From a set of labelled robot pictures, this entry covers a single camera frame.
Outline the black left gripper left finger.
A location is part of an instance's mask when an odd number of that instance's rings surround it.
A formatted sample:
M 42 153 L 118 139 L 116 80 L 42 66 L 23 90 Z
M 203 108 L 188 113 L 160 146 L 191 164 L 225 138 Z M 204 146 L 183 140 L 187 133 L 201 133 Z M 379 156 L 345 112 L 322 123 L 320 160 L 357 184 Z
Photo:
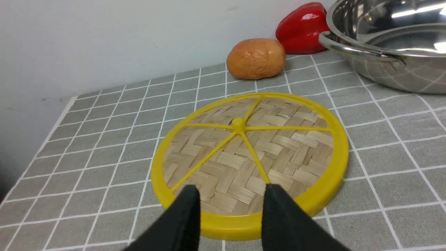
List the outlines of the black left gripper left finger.
M 186 185 L 174 202 L 125 251 L 197 251 L 200 242 L 200 195 Z

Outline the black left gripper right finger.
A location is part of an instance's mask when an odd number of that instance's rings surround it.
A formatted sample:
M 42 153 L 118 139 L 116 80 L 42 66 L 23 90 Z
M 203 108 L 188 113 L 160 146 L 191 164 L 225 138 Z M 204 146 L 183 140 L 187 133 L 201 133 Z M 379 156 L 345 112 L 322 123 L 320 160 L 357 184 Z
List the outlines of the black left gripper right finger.
M 278 184 L 263 197 L 261 242 L 264 251 L 348 251 L 308 216 Z

